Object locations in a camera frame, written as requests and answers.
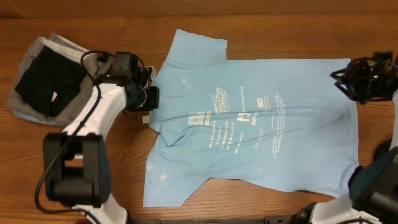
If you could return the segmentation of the light blue printed t-shirt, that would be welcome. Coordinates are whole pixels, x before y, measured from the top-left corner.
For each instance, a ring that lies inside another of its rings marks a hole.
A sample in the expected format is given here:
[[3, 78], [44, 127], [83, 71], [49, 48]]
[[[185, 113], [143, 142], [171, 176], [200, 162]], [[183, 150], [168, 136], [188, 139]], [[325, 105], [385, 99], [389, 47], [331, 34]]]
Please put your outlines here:
[[209, 179], [339, 197], [358, 162], [358, 113], [334, 85], [342, 59], [230, 60], [228, 43], [177, 30], [154, 85], [158, 133], [145, 207], [180, 207]]

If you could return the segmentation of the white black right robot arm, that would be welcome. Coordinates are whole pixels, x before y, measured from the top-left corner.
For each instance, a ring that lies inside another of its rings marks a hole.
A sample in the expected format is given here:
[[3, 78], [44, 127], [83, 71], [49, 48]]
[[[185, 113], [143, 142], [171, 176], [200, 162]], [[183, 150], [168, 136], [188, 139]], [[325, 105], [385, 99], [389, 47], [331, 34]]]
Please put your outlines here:
[[[374, 52], [356, 58], [330, 75], [349, 99], [364, 105], [374, 101], [397, 104], [397, 57]], [[397, 126], [392, 139], [378, 146], [373, 163], [359, 166], [348, 182], [346, 195], [311, 203], [277, 220], [281, 224], [397, 223]]]

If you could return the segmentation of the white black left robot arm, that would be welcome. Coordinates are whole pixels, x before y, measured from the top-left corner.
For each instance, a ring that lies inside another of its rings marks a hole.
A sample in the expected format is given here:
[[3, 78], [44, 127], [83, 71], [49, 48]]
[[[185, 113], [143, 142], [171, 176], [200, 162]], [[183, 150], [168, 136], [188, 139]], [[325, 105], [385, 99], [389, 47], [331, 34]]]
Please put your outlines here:
[[152, 111], [159, 107], [153, 67], [130, 52], [112, 55], [110, 73], [93, 80], [93, 92], [75, 120], [61, 133], [48, 133], [43, 141], [44, 173], [34, 193], [40, 204], [40, 190], [60, 202], [63, 212], [80, 212], [92, 223], [133, 223], [131, 214], [111, 194], [112, 177], [105, 139], [119, 113]]

